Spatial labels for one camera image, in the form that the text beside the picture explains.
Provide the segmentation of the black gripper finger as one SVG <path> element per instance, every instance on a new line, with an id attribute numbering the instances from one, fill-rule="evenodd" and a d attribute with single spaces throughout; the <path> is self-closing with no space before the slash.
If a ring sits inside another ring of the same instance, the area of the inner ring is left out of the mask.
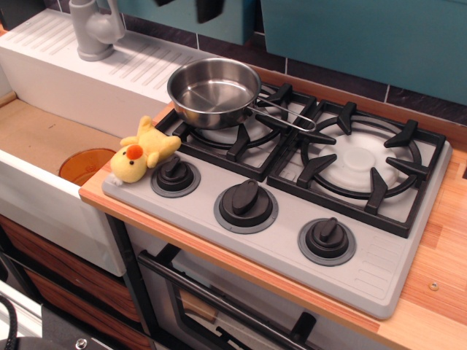
<path id="1" fill-rule="evenodd" d="M 169 3 L 173 2 L 173 0 L 155 0 L 155 3 L 159 6 L 159 7 L 162 7 L 162 6 L 165 6 Z"/>
<path id="2" fill-rule="evenodd" d="M 223 0 L 195 0 L 198 23 L 211 21 L 223 13 Z"/>

